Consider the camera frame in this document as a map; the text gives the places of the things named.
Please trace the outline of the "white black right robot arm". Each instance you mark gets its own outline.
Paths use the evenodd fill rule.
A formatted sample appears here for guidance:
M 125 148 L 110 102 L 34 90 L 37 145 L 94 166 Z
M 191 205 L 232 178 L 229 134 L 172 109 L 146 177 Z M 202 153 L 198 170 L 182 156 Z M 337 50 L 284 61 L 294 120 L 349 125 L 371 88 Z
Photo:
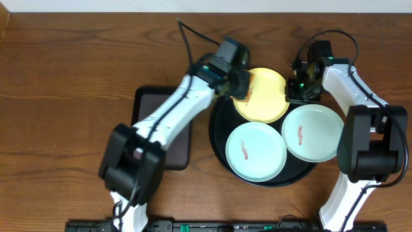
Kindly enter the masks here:
M 407 111 L 377 97 L 348 58 L 320 57 L 290 65 L 295 78 L 286 82 L 286 99 L 310 102 L 312 93 L 332 95 L 346 116 L 337 145 L 338 181 L 319 210 L 324 231 L 350 231 L 367 197 L 390 188 L 406 175 Z

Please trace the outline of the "orange green scrub sponge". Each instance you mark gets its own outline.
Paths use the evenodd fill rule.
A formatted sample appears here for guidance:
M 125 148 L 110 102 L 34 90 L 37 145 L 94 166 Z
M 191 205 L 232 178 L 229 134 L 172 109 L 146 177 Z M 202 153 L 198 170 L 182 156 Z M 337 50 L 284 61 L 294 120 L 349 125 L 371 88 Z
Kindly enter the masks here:
M 249 90 L 254 76 L 246 70 L 238 70 L 229 75 L 229 96 L 240 102 L 248 102 L 251 91 Z

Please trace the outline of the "yellow plate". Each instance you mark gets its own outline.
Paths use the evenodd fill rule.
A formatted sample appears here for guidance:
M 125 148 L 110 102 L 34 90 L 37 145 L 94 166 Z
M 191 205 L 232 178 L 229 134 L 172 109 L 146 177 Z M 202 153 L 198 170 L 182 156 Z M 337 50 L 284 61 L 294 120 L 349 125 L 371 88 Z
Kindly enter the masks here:
M 253 68 L 244 101 L 233 99 L 235 109 L 246 120 L 265 124 L 280 119 L 287 111 L 289 102 L 285 99 L 285 78 L 269 68 Z

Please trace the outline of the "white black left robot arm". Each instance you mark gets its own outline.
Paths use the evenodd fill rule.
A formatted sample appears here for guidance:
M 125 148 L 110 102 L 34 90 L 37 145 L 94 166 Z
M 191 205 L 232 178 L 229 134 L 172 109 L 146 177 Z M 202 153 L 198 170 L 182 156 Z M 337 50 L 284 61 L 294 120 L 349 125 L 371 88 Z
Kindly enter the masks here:
M 147 202 L 158 189 L 166 151 L 177 135 L 207 109 L 215 96 L 247 98 L 246 61 L 213 57 L 190 65 L 179 87 L 152 114 L 132 126 L 118 124 L 109 136 L 99 177 L 115 203 L 115 231 L 143 231 Z

